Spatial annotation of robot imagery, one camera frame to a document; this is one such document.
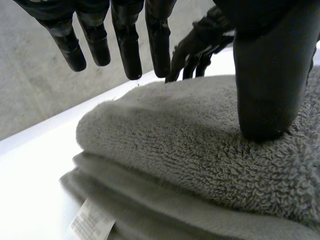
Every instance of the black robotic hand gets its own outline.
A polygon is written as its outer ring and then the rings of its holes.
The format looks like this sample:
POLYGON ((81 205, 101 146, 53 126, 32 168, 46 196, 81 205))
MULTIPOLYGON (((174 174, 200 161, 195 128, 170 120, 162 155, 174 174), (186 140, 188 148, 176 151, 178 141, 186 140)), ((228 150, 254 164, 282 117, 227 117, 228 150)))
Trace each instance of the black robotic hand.
POLYGON ((234 26, 226 19, 221 10, 214 6, 201 21, 193 23, 193 30, 174 47, 171 73, 165 82, 177 81, 183 69, 183 79, 205 75, 211 64, 211 56, 219 53, 234 40, 234 26))
POLYGON ((213 7, 175 48, 166 82, 203 76, 211 54, 235 29, 233 56, 239 125, 254 141, 289 131, 304 99, 320 40, 319 0, 214 0, 213 7))
POLYGON ((14 0, 44 26, 63 54, 70 68, 79 72, 86 68, 86 60, 72 27, 76 12, 98 66, 106 66, 111 57, 104 26, 111 5, 114 26, 126 76, 130 80, 142 76, 136 21, 145 3, 151 57, 159 78, 170 72, 168 17, 177 0, 14 0))

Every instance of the white surface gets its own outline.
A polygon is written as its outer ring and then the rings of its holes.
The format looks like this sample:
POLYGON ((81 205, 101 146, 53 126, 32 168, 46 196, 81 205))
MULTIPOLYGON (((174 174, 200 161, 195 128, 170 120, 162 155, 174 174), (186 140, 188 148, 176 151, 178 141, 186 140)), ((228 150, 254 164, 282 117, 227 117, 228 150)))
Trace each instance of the white surface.
MULTIPOLYGON (((207 76, 235 73, 231 48, 211 61, 207 76)), ((0 240, 66 238, 80 206, 63 191, 59 178, 73 169, 72 158, 82 151, 75 139, 78 121, 97 104, 154 81, 161 79, 146 73, 0 141, 0 240)))

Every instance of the black robotic finger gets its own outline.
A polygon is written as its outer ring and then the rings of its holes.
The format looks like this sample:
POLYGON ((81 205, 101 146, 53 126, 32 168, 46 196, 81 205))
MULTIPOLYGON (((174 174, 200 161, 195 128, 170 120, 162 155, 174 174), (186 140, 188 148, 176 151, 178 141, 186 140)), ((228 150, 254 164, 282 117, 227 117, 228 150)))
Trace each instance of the black robotic finger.
POLYGON ((70 68, 79 72, 86 60, 72 27, 75 6, 72 0, 14 0, 44 26, 59 47, 70 68))
POLYGON ((205 75, 207 67, 211 64, 211 57, 213 54, 220 53, 226 46, 234 41, 234 36, 224 35, 221 37, 220 43, 215 46, 211 46, 207 51, 201 54, 198 66, 195 70, 196 77, 203 77, 205 75))
POLYGON ((110 2, 108 0, 76 0, 75 3, 77 18, 95 64, 108 65, 111 57, 104 20, 110 2))
POLYGON ((187 58, 187 60, 185 62, 185 66, 184 66, 184 70, 183 70, 183 77, 182 77, 183 80, 192 79, 192 77, 194 75, 194 71, 195 71, 196 67, 198 66, 200 58, 201 58, 201 55, 197 55, 197 56, 189 55, 189 57, 187 58))
POLYGON ((37 20, 49 31, 69 67, 75 72, 86 69, 86 59, 80 48, 74 28, 72 27, 72 18, 63 20, 37 20))
POLYGON ((125 74, 130 80, 142 76, 136 21, 144 7, 143 0, 112 0, 112 23, 125 74))
POLYGON ((198 66, 195 70, 195 77, 203 77, 205 75, 207 67, 211 64, 211 56, 213 53, 202 54, 198 66))
POLYGON ((177 0, 146 0, 145 22, 155 75, 165 78, 171 69, 168 17, 177 0))
POLYGON ((186 54, 181 46, 175 46, 171 62, 171 72, 165 78, 165 83, 172 83, 178 80, 180 71, 185 67, 186 59, 189 54, 186 54))

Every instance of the gray floor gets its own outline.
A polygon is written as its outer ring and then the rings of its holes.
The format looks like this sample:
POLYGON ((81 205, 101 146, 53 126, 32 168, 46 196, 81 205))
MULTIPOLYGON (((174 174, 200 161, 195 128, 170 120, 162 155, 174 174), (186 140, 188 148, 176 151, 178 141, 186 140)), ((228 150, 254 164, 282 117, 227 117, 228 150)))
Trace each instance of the gray floor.
MULTIPOLYGON (((213 6, 212 0, 178 0, 169 19, 173 47, 213 6)), ((47 30, 12 0, 0 0, 0 140, 59 114, 126 81, 111 23, 105 20, 111 64, 97 67, 78 21, 74 29, 86 57, 86 70, 75 73, 65 63, 47 30)), ((144 12, 140 35, 142 69, 153 69, 144 12)))

